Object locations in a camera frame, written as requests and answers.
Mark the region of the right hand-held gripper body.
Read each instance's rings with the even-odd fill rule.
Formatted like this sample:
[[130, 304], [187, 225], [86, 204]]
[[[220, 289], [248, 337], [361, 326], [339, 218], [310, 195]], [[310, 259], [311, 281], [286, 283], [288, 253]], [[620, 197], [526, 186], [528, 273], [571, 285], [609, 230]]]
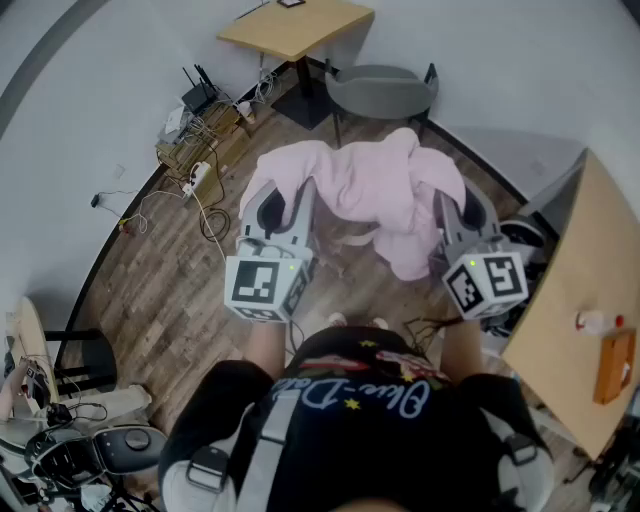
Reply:
[[502, 235], [466, 249], [442, 281], [464, 320], [501, 315], [529, 297], [522, 256]]

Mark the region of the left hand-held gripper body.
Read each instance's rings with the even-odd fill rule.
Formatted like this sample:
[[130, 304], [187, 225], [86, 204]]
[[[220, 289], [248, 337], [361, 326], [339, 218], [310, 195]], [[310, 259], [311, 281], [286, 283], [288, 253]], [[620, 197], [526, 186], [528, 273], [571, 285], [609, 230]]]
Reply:
[[225, 260], [224, 304], [251, 322], [287, 323], [312, 279], [313, 251], [241, 236]]

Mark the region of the pink clothes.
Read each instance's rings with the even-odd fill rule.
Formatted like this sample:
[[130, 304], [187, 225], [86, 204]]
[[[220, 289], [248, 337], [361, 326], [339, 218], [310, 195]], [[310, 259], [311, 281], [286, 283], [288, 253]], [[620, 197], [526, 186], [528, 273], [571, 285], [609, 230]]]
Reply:
[[298, 189], [313, 179], [329, 210], [342, 220], [375, 222], [375, 251], [403, 281], [429, 275], [429, 257], [441, 236], [434, 197], [442, 192], [463, 208], [463, 176], [444, 153], [421, 146], [410, 128], [398, 128], [379, 142], [353, 142], [334, 150], [319, 140], [301, 141], [261, 155], [239, 207], [268, 182], [284, 199], [289, 220]]

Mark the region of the grey chair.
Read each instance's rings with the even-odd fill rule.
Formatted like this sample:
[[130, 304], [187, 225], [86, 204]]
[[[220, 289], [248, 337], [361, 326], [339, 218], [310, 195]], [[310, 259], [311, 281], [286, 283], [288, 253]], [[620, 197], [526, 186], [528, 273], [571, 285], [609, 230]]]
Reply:
[[439, 91], [439, 75], [430, 64], [424, 78], [390, 65], [358, 65], [334, 71], [325, 62], [325, 80], [331, 101], [336, 144], [342, 146], [340, 119], [344, 113], [377, 120], [417, 121], [424, 134]]

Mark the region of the person's right forearm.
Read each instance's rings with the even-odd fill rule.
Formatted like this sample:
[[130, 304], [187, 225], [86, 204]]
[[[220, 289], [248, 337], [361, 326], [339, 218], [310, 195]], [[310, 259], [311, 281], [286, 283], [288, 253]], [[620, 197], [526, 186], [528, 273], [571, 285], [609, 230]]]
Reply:
[[464, 321], [445, 329], [440, 369], [453, 383], [485, 372], [482, 340], [479, 321]]

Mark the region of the person's left forearm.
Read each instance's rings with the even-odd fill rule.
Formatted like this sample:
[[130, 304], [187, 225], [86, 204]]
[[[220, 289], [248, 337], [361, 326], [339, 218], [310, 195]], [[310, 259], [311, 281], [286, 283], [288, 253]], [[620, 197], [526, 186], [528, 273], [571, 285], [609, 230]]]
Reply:
[[285, 370], [286, 325], [284, 323], [252, 323], [243, 359], [255, 364], [274, 381]]

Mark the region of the white power strip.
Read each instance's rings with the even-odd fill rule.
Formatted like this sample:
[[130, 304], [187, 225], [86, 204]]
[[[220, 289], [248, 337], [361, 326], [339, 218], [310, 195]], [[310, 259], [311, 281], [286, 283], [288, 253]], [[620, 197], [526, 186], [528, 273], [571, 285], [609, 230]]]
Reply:
[[186, 182], [182, 187], [185, 198], [190, 198], [193, 195], [210, 170], [211, 165], [207, 162], [196, 162], [191, 167]]

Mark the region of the grey flat panel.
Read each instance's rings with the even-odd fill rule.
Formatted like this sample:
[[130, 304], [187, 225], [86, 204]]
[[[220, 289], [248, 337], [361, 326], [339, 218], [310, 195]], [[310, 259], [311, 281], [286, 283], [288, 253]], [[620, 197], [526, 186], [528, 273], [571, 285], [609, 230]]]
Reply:
[[587, 149], [584, 148], [569, 169], [524, 205], [518, 214], [531, 218], [549, 236], [558, 239], [570, 216], [586, 156]]

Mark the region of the long wooden desk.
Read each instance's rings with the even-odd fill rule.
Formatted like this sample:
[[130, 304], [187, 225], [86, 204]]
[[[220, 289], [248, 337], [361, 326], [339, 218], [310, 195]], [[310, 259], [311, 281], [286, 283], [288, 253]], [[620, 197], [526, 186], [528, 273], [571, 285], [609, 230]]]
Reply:
[[[640, 386], [640, 221], [591, 150], [581, 164], [551, 262], [502, 358], [595, 459]], [[627, 384], [607, 404], [594, 400], [604, 337], [576, 328], [583, 311], [621, 315], [635, 334], [633, 357], [620, 369]]]

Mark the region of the clear plastic bottle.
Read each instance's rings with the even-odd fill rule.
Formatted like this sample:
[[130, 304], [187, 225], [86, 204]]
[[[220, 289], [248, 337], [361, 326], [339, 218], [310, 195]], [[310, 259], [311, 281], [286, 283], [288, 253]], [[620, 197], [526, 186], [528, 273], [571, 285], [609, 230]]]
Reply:
[[584, 310], [576, 315], [575, 328], [590, 335], [604, 335], [624, 326], [625, 317], [610, 315], [600, 310]]

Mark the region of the white flat network device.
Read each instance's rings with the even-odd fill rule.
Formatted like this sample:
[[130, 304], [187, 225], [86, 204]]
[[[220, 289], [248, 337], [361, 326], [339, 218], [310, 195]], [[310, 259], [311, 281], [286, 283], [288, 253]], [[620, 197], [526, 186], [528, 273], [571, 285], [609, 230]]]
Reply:
[[183, 130], [192, 119], [193, 115], [184, 105], [175, 108], [170, 112], [164, 128], [165, 134]]

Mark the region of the black router with antennas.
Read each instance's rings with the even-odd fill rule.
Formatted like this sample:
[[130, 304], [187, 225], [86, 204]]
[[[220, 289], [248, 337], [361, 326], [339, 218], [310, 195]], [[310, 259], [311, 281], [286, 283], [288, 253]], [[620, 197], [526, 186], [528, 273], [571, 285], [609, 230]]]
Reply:
[[198, 74], [198, 80], [194, 80], [187, 70], [183, 68], [187, 79], [191, 83], [191, 88], [181, 97], [181, 101], [191, 113], [198, 115], [218, 99], [218, 92], [200, 65], [195, 64], [194, 69]]

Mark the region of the orange box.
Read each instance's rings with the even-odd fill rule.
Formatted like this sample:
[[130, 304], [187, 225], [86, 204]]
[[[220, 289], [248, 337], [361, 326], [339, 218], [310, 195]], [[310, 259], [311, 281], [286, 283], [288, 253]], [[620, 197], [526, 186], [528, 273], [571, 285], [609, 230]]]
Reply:
[[634, 366], [636, 331], [626, 329], [602, 339], [593, 401], [607, 405], [624, 391]]

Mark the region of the black stool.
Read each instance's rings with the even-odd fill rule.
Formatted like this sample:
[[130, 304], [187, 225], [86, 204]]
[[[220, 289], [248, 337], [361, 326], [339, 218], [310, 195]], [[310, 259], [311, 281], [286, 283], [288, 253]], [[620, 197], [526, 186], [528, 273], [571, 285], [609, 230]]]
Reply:
[[[47, 342], [60, 343], [53, 365], [59, 396], [91, 390], [107, 393], [116, 388], [116, 359], [109, 340], [100, 329], [45, 330], [44, 336]], [[75, 367], [64, 368], [62, 359], [68, 345], [80, 350], [81, 362]]]

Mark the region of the square wooden table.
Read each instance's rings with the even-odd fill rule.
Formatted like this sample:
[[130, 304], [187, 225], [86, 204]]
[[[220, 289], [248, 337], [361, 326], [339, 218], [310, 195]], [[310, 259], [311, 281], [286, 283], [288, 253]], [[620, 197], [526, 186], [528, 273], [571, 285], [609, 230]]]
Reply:
[[326, 86], [311, 77], [308, 54], [373, 18], [373, 9], [347, 0], [304, 0], [297, 7], [273, 1], [236, 19], [217, 38], [279, 58], [294, 67], [297, 85], [272, 107], [312, 130], [331, 114], [331, 105]]

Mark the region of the black rounded machine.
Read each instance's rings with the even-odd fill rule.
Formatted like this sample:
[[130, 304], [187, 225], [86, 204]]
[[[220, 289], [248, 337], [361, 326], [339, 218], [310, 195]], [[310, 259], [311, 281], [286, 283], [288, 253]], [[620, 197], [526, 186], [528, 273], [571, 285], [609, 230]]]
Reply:
[[92, 434], [60, 427], [32, 437], [24, 459], [36, 477], [73, 490], [104, 474], [129, 475], [155, 467], [166, 441], [164, 433], [148, 425], [118, 425]]

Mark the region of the person's black printed t-shirt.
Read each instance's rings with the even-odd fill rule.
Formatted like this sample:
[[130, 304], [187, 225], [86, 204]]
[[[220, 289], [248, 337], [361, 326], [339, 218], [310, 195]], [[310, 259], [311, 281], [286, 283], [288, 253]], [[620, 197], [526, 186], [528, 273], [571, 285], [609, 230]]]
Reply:
[[274, 381], [213, 366], [163, 449], [168, 512], [541, 512], [550, 452], [518, 383], [453, 383], [395, 332], [328, 327]]

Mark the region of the round wooden table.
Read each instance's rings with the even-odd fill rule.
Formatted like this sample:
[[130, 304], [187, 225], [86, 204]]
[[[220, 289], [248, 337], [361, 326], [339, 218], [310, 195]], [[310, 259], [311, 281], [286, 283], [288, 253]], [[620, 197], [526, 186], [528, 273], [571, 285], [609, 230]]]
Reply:
[[23, 297], [15, 312], [14, 343], [11, 354], [18, 365], [23, 358], [37, 364], [45, 375], [45, 389], [57, 399], [57, 388], [45, 333], [33, 302]]

